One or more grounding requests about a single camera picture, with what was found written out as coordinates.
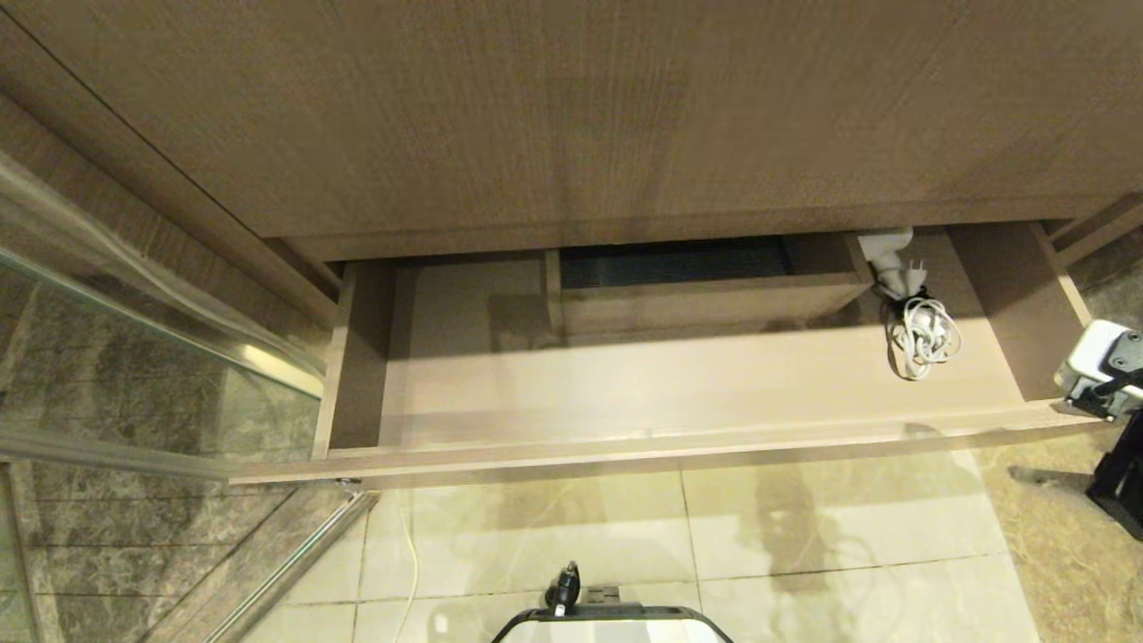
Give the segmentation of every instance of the floor tile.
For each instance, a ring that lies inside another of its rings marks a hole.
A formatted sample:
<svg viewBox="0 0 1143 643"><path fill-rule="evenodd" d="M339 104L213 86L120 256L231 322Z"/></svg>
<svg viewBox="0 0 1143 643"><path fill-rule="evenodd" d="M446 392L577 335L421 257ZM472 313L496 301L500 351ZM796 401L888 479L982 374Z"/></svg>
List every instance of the floor tile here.
<svg viewBox="0 0 1143 643"><path fill-rule="evenodd" d="M591 585L694 580L674 473L402 493L422 562L418 596L538 590L572 560ZM362 600L408 594L403 537L385 500L369 517Z"/></svg>
<svg viewBox="0 0 1143 643"><path fill-rule="evenodd" d="M698 608L698 589L686 582L620 586L620 597L645 605ZM512 617L542 606L541 601L539 592L418 598L413 602L399 643L491 641ZM405 601L359 604L354 643L392 641L403 610Z"/></svg>
<svg viewBox="0 0 1143 643"><path fill-rule="evenodd" d="M1007 554L710 580L705 614L735 643L1038 643Z"/></svg>
<svg viewBox="0 0 1143 643"><path fill-rule="evenodd" d="M361 517L279 601L282 604L357 601L366 520Z"/></svg>
<svg viewBox="0 0 1143 643"><path fill-rule="evenodd" d="M1007 550L967 452L684 473L701 579Z"/></svg>
<svg viewBox="0 0 1143 643"><path fill-rule="evenodd" d="M352 643L354 610L352 604L279 605L242 643Z"/></svg>

